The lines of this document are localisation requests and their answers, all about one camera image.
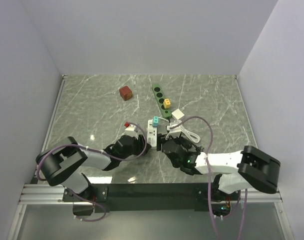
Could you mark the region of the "white power strip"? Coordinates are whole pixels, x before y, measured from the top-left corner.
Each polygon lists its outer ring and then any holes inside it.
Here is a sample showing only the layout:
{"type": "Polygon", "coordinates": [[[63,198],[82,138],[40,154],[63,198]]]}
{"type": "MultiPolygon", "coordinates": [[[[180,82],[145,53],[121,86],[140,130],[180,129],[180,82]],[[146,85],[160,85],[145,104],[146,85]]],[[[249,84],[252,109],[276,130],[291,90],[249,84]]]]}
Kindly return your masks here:
{"type": "Polygon", "coordinates": [[[148,120],[147,143],[150,144],[153,149],[157,147],[157,127],[153,126],[152,119],[148,120]]]}

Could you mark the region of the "teal plug adapter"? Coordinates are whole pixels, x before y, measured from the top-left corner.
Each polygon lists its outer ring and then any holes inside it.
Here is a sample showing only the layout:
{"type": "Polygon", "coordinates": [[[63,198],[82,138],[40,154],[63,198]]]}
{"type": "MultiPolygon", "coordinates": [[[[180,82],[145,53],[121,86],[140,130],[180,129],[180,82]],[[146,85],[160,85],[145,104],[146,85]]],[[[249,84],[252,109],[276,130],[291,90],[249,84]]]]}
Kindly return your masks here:
{"type": "Polygon", "coordinates": [[[157,116],[154,116],[152,119],[152,126],[156,128],[158,124],[159,124],[159,118],[157,116]]]}

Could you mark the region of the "white plug adapter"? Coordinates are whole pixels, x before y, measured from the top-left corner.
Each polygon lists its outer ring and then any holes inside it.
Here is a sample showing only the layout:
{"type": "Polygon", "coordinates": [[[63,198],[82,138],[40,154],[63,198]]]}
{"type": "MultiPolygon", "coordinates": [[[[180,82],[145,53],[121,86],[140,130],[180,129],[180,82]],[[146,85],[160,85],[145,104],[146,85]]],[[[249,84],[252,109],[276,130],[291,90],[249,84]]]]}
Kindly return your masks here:
{"type": "Polygon", "coordinates": [[[182,121],[185,118],[185,114],[180,109],[176,109],[172,112],[172,118],[176,121],[182,121]]]}

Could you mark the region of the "yellow plug adapter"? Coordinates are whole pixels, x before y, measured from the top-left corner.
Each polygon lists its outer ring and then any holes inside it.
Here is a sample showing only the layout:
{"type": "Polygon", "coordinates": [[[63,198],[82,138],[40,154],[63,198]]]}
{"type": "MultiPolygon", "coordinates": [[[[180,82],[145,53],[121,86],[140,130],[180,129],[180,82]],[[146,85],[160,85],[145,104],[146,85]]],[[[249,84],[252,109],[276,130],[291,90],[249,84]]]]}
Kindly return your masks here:
{"type": "Polygon", "coordinates": [[[164,109],[169,109],[171,107],[171,102],[168,98],[165,98],[163,101],[164,109]]]}

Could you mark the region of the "green power strip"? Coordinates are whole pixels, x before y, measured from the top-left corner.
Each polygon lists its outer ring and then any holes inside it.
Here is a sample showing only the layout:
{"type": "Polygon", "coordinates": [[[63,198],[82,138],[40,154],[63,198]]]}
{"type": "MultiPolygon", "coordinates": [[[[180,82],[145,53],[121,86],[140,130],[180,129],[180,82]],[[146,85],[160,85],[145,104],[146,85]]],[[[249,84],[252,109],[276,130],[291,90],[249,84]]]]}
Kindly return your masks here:
{"type": "Polygon", "coordinates": [[[162,117],[170,119],[172,117],[172,113],[169,109],[165,109],[164,107],[165,95],[162,91],[161,86],[159,84],[152,84],[152,92],[162,117]]]}

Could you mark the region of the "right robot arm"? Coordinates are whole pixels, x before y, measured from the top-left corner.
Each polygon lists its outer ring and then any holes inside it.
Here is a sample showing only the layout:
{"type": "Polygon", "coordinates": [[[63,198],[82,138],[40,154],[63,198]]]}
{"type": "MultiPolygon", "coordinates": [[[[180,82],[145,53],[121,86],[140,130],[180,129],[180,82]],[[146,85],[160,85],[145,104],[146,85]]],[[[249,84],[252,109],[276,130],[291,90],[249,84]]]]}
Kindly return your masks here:
{"type": "Polygon", "coordinates": [[[258,148],[246,145],[230,153],[209,153],[184,137],[157,135],[157,150],[174,168],[194,176],[211,174],[211,200],[221,202],[241,190],[254,188],[275,194],[281,163],[258,148]]]}

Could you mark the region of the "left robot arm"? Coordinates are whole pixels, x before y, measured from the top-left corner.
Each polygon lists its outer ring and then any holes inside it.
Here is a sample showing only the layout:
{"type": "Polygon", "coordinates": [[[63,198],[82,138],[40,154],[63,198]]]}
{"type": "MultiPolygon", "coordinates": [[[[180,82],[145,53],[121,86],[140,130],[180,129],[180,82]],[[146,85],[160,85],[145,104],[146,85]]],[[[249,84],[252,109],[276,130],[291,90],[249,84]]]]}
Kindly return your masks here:
{"type": "Polygon", "coordinates": [[[64,186],[69,195],[75,195],[80,201],[93,201],[95,188],[85,174],[78,172],[81,166],[110,171],[128,157],[143,156],[149,149],[151,145],[142,134],[123,135],[103,150],[82,146],[69,136],[36,157],[36,177],[50,186],[64,186]]]}

